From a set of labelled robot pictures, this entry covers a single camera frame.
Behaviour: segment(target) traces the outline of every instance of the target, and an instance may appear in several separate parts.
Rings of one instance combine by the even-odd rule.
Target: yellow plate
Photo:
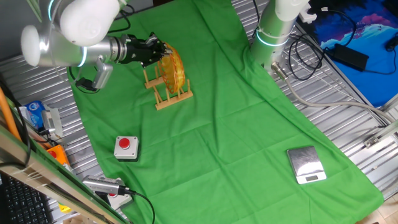
[[[167,89],[170,93],[176,93],[177,90],[185,84],[184,67],[178,52],[168,43],[165,44],[173,53],[164,56],[162,60],[157,63]]]

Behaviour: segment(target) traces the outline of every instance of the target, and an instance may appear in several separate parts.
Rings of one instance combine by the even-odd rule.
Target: wall
[[[29,24],[40,22],[26,0],[0,0],[0,61],[21,54],[21,33]]]
[[[128,3],[136,12],[150,8],[154,5],[153,0],[130,0]]]

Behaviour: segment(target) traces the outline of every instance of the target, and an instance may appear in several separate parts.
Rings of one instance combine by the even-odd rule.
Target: keyboard
[[[47,224],[52,222],[46,196],[18,180],[1,174],[0,198],[3,213],[0,223]]]

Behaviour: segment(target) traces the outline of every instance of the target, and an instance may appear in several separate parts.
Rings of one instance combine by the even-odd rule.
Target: red plastic
[[[119,141],[119,146],[122,149],[127,149],[130,146],[130,140],[126,139],[126,138],[122,138]]]
[[[51,155],[52,157],[54,157],[54,159],[57,158],[57,153],[55,153],[54,151],[49,151],[49,153],[50,153],[50,155]]]

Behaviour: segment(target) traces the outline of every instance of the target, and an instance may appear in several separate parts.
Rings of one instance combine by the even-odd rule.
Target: cable
[[[357,28],[355,21],[352,18],[350,18],[350,16],[347,16],[347,14],[345,14],[343,12],[340,12],[337,10],[329,10],[327,7],[322,8],[322,12],[335,12],[335,13],[341,14],[342,16],[347,18],[353,24],[353,33],[351,34],[351,37],[349,38],[348,42],[343,45],[346,47],[354,39],[354,35],[356,33],[356,28]]]
[[[2,92],[2,89],[0,88],[0,98],[2,98],[2,97],[5,98],[4,93]],[[8,103],[7,103],[6,106],[4,106],[3,104],[1,106],[2,106],[2,109],[3,109],[3,114],[4,114],[4,110],[6,110],[6,108],[8,108],[10,113],[12,113]],[[17,133],[18,133],[18,136],[19,136],[19,140],[22,141],[22,139],[21,139],[21,137],[19,135],[19,134],[21,134],[24,137],[23,143],[27,146],[25,164],[21,164],[21,163],[18,163],[18,162],[3,162],[3,163],[0,164],[0,168],[7,167],[7,166],[14,166],[14,167],[17,167],[19,169],[25,169],[28,166],[28,164],[29,164],[30,154],[32,152],[31,143],[30,143],[30,137],[29,137],[29,133],[28,133],[28,130],[27,130],[27,125],[26,125],[25,118],[23,117],[22,112],[19,109],[19,107],[17,106],[16,108],[17,108],[17,111],[18,111],[18,115],[19,115],[19,117],[21,119],[22,127],[23,127],[23,133],[18,133],[18,130],[17,130]],[[13,114],[11,114],[11,118],[12,118],[12,120],[14,122],[13,125],[16,127],[15,121],[17,119],[14,119],[12,117],[12,115]]]
[[[72,68],[71,67],[68,67],[68,70],[69,70],[69,74],[70,74],[70,76],[72,77],[72,79],[75,79],[75,76],[73,75],[73,72],[72,72]],[[96,90],[96,91],[91,91],[91,90],[89,90],[89,91],[91,91],[91,92],[86,92],[86,91],[83,91],[83,90],[81,90],[80,88],[79,88],[79,86],[78,86],[78,82],[76,82],[75,83],[75,86],[76,86],[76,88],[78,89],[78,90],[80,90],[82,93],[86,93],[86,94],[94,94],[94,93],[98,93],[99,91],[100,91],[100,89],[99,90]]]
[[[289,68],[290,68],[290,71],[292,72],[292,75],[293,75],[296,79],[298,79],[298,80],[300,80],[300,81],[309,80],[309,79],[313,76],[313,74],[316,72],[316,70],[318,70],[319,68],[322,68],[322,60],[325,58],[325,54],[326,54],[326,49],[325,49],[325,50],[321,50],[321,49],[319,49],[315,44],[313,44],[310,40],[303,38],[303,37],[305,37],[306,35],[309,36],[309,37],[311,37],[311,39],[313,39],[313,41],[316,42],[315,38],[312,37],[310,34],[302,34],[302,35],[291,34],[291,35],[290,35],[290,37],[291,37],[292,39],[295,39],[295,40],[292,42],[292,44],[291,44],[290,47],[289,47],[289,53],[288,53]],[[300,56],[300,54],[299,54],[299,52],[298,52],[298,50],[297,50],[297,46],[298,46],[298,44],[299,44],[300,41],[303,42],[303,43],[305,43],[305,44],[307,44],[307,45],[310,47],[310,49],[314,52],[314,54],[317,56],[317,58],[318,58],[318,64],[317,64],[317,66],[313,67],[312,65],[307,64],[307,63],[304,61],[304,59]],[[311,73],[309,76],[305,77],[305,78],[299,78],[299,77],[294,73],[294,70],[293,70],[293,67],[292,67],[292,48],[293,48],[294,45],[295,45],[295,50],[296,50],[297,58],[298,58],[305,66],[307,66],[307,67],[313,69],[312,73]]]
[[[112,33],[114,33],[114,32],[125,31],[125,30],[128,30],[128,29],[131,28],[131,23],[130,23],[129,19],[127,18],[126,13],[125,13],[124,11],[120,11],[120,14],[121,14],[121,15],[123,16],[123,18],[126,20],[126,22],[127,22],[127,27],[122,28],[122,29],[117,29],[117,30],[108,31],[109,34],[112,34]]]
[[[25,145],[27,147],[26,159],[25,159],[25,167],[27,167],[28,163],[29,163],[29,160],[30,160],[30,154],[32,152],[32,149],[30,148],[30,137],[29,137],[29,133],[27,131],[27,125],[26,125],[25,118],[23,117],[23,115],[21,113],[21,110],[19,109],[18,106],[17,106],[17,111],[18,111],[18,115],[19,115],[19,117],[21,119],[22,126],[24,128],[24,134],[23,134],[24,137],[25,137],[24,138],[24,143],[25,143]]]
[[[254,38],[257,28],[259,27],[259,24],[260,24],[260,14],[259,14],[259,8],[257,7],[256,0],[253,0],[253,4],[254,4],[254,9],[256,10],[256,14],[257,14],[257,26],[256,26],[256,28],[254,28],[253,35],[251,36],[251,38]]]
[[[154,206],[152,205],[152,203],[150,202],[150,200],[149,200],[147,197],[143,196],[142,194],[137,193],[136,191],[133,191],[133,190],[128,190],[128,189],[126,189],[126,190],[125,190],[125,193],[126,193],[126,194],[131,194],[131,195],[140,196],[140,197],[142,197],[143,199],[145,199],[145,200],[149,203],[150,208],[152,209],[152,215],[153,215],[153,217],[152,217],[152,224],[154,224],[154,223],[155,223],[155,208],[154,208]]]
[[[372,71],[372,70],[363,70],[364,72],[371,72],[371,73],[376,73],[376,74],[381,74],[381,75],[392,75],[397,71],[397,52],[395,49],[392,50],[394,52],[394,71],[393,72],[377,72],[377,71]]]
[[[53,57],[52,47],[51,47],[51,39],[52,39],[52,38],[51,38],[51,33],[52,33],[52,29],[53,29],[54,19],[55,19],[55,15],[57,14],[58,7],[60,6],[60,4],[61,4],[62,1],[63,1],[63,0],[59,0],[59,2],[57,3],[57,5],[55,5],[55,8],[54,8],[54,10],[53,10],[53,12],[52,12],[51,23],[50,23],[50,30],[49,30],[49,47],[50,47],[51,62],[52,62],[52,65],[54,66],[55,73],[57,73],[58,77],[59,77],[63,82],[65,82],[66,84],[69,85],[69,83],[68,83],[65,79],[62,78],[62,76],[61,76],[61,74],[60,74],[60,71],[58,70],[58,67],[57,67],[57,65],[55,64],[55,59],[54,59],[54,57]]]
[[[22,106],[15,98],[14,95],[12,95],[11,90],[7,87],[6,82],[2,81],[0,78],[0,88],[2,88],[2,91],[4,92],[4,95],[9,98],[15,106]]]
[[[37,142],[37,143],[40,143],[40,144],[45,144],[45,143],[52,142],[52,143],[55,143],[55,145],[58,145],[58,142],[54,141],[53,139],[51,139],[51,136],[49,134],[47,134],[47,140],[46,141],[40,141],[40,140],[37,140],[37,139],[34,139],[34,141]]]
[[[303,100],[297,93],[296,91],[294,91],[292,84],[290,84],[289,79],[285,80],[286,85],[288,86],[288,88],[291,90],[292,94],[303,104],[308,105],[308,106],[313,106],[313,107],[329,107],[329,106],[341,106],[341,105],[349,105],[349,106],[359,106],[362,108],[366,108],[369,109],[377,114],[379,114],[380,116],[385,117],[387,120],[389,120],[391,123],[395,122],[395,120],[393,118],[391,118],[388,114],[386,114],[385,112],[378,110],[372,106],[369,105],[365,105],[363,103],[357,103],[357,102],[335,102],[335,103],[311,103],[308,101]]]
[[[131,12],[126,12],[126,10],[122,10],[126,14],[126,16],[132,16],[133,14],[136,13],[136,10],[129,4],[127,4],[126,7],[129,7],[131,9]],[[123,16],[116,18],[115,21],[120,20],[120,19],[123,19]]]
[[[15,125],[14,118],[12,117],[10,106],[8,105],[6,96],[4,95],[2,88],[0,88],[0,107],[2,108],[4,118],[6,119],[8,130],[11,132],[12,135],[15,136],[15,138],[22,141],[21,136],[18,133],[17,126]]]
[[[362,100],[362,102],[363,102],[365,105],[369,105],[369,104],[366,102],[366,100],[365,100],[364,98],[362,98],[361,94],[359,94],[359,93],[355,90],[355,88],[354,88],[353,86],[351,86],[351,84],[349,84],[349,81],[347,81],[347,79],[344,78],[344,76],[343,76],[343,75],[339,72],[339,70],[335,67],[334,63],[333,63],[328,57],[325,57],[325,60],[329,63],[329,66],[331,66],[332,69],[333,69],[335,72],[337,72],[337,74],[341,77],[341,79],[343,79],[344,82],[356,93],[356,95],[359,97],[359,99]],[[388,123],[386,123],[386,122],[380,117],[379,114],[377,114],[377,113],[375,113],[375,112],[373,112],[373,113],[374,113],[375,116],[377,116],[377,117],[380,119],[380,122],[384,123],[384,126],[385,126],[385,127],[388,126]]]

